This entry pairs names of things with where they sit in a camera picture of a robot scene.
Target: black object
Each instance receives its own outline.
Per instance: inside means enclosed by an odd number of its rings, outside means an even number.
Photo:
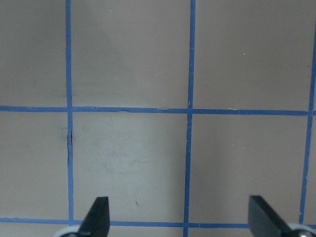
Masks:
[[[254,237],[316,237],[302,226],[292,230],[261,196],[250,196],[248,224]]]
[[[97,197],[77,233],[61,237],[106,237],[110,229],[109,199]]]

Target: blue grid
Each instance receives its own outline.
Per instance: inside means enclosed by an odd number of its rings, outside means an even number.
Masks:
[[[123,108],[123,107],[74,107],[72,106],[72,77],[71,77],[71,0],[66,2],[66,85],[67,85],[67,107],[14,107],[0,106],[0,111],[8,112],[67,112],[68,118],[68,200],[69,218],[68,220],[57,219],[32,219],[32,218],[0,218],[3,223],[37,223],[37,224],[60,224],[77,225],[81,220],[74,220],[74,194],[73,194],[73,113],[77,112],[130,112],[130,113],[154,113],[154,114],[187,114],[187,145],[186,145],[186,169],[185,169],[185,198],[184,198],[184,221],[183,222],[118,222],[111,221],[112,226],[134,226],[134,227],[176,227],[183,228],[183,236],[188,236],[189,228],[237,228],[246,229],[247,224],[228,223],[192,223],[189,221],[190,205],[190,171],[191,171],[191,137],[192,137],[192,117],[193,114],[200,115],[276,115],[276,116],[301,116],[307,117],[306,144],[304,155],[304,169],[302,178],[302,191],[300,201],[299,223],[304,223],[305,200],[307,191],[307,176],[309,171],[310,147],[312,138],[316,77],[316,28],[314,35],[313,64],[311,73],[311,86],[308,111],[291,110],[217,110],[217,109],[193,109],[194,91],[194,55],[195,55],[195,20],[196,20],[196,0],[191,0],[190,13],[190,57],[189,57],[189,87],[188,87],[188,107],[187,109],[158,109],[158,108]]]

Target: vertical blue line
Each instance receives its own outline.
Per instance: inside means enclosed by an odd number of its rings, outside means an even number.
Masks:
[[[68,148],[68,212],[74,219],[74,177],[73,177],[73,111],[71,84],[71,0],[66,0],[66,87],[67,87],[67,148]]]
[[[314,49],[313,49],[313,62],[312,62],[312,73],[311,73],[311,88],[310,88],[310,100],[309,100],[309,107],[308,107],[309,115],[308,115],[308,120],[307,120],[307,129],[306,129],[303,181],[302,181],[302,192],[301,192],[301,202],[300,202],[300,215],[299,215],[300,224],[304,223],[304,214],[305,214],[307,179],[308,179],[308,170],[309,170],[309,163],[310,163],[310,148],[311,148],[311,140],[312,140],[315,77],[316,77],[316,22],[315,22],[315,29],[314,29]]]
[[[194,88],[194,54],[196,29],[196,0],[191,0],[190,6],[190,56],[189,56],[189,85],[188,85],[188,109],[193,108]],[[190,173],[191,173],[191,139],[192,139],[192,113],[187,114],[187,146],[186,146],[186,170],[184,191],[184,227],[183,237],[189,234],[189,205],[190,205]]]

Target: gray square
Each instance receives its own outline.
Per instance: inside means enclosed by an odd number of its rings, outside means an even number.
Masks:
[[[247,223],[248,196],[297,222],[306,117],[194,115],[190,222]]]
[[[65,2],[0,1],[0,105],[65,106]]]
[[[113,221],[182,222],[186,115],[74,114],[75,219],[109,196]]]
[[[0,223],[1,237],[52,237],[65,225]]]
[[[111,226],[109,237],[182,237],[182,228]]]
[[[316,128],[315,118],[313,122],[312,130],[312,142],[311,142],[310,164],[308,172],[306,202],[305,202],[305,218],[304,223],[315,225],[316,224]]]
[[[249,229],[189,229],[189,237],[252,237]]]
[[[76,106],[185,108],[189,0],[72,2]]]
[[[68,218],[67,114],[0,112],[0,217]]]
[[[194,107],[307,110],[316,2],[197,0]]]

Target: horizontal blue line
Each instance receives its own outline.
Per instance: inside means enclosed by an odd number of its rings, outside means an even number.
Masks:
[[[129,108],[129,107],[15,107],[0,106],[0,111],[9,112],[129,112],[149,114],[197,114],[197,115],[280,115],[308,116],[308,111],[293,110],[216,110],[216,109],[160,109],[160,108]]]
[[[80,225],[80,220],[55,220],[55,219],[30,219],[30,218],[0,218],[2,223],[25,223],[25,224],[55,224],[55,225]],[[189,228],[231,228],[247,229],[247,224],[227,223],[180,223],[180,222],[134,222],[134,221],[111,221],[111,226],[134,226],[134,227],[189,227]]]

